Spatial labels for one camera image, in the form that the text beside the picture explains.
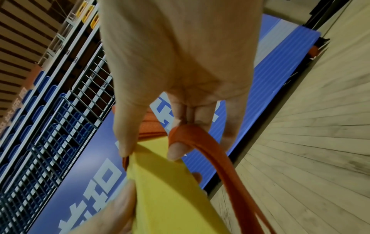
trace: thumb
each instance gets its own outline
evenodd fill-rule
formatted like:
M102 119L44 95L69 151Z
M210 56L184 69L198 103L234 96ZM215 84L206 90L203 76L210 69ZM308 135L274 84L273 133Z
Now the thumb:
M114 201L69 234L120 234L132 220L136 205L136 186L127 184Z
M122 158L132 154L138 141L140 125L149 106L116 102L113 131Z

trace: gymnasium floor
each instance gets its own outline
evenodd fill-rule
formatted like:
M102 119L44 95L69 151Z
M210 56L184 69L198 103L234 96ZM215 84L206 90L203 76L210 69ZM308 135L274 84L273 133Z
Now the gymnasium floor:
M236 167L279 234L370 233L370 1L353 0L336 15L321 29L331 39L325 52ZM211 196L240 233L224 187Z

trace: yellow foam block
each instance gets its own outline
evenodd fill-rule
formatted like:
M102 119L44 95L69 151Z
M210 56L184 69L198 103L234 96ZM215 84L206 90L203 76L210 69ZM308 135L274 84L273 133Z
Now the yellow foam block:
M168 138L139 142L127 177L137 189L135 234L226 234L222 219L185 164L167 160Z

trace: hand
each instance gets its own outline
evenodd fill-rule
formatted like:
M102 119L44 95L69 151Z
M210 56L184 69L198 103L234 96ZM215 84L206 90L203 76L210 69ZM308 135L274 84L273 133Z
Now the hand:
M114 133L122 157L138 139L146 109L162 92L174 124L211 127L225 100L221 146L233 144L252 84L262 0L102 0L100 30L114 80ZM176 160L191 148L171 145Z
M200 173L193 173L200 183ZM73 229L69 234L128 234L131 233L136 205L136 185L128 180L119 195L91 219Z

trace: person's left hand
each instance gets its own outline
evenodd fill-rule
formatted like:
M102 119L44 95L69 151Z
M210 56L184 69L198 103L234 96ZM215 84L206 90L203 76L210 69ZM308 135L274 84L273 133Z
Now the person's left hand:
M200 173L193 173L200 183ZM119 195L91 219L73 229L69 234L129 234L131 233L136 205L136 185L128 180Z

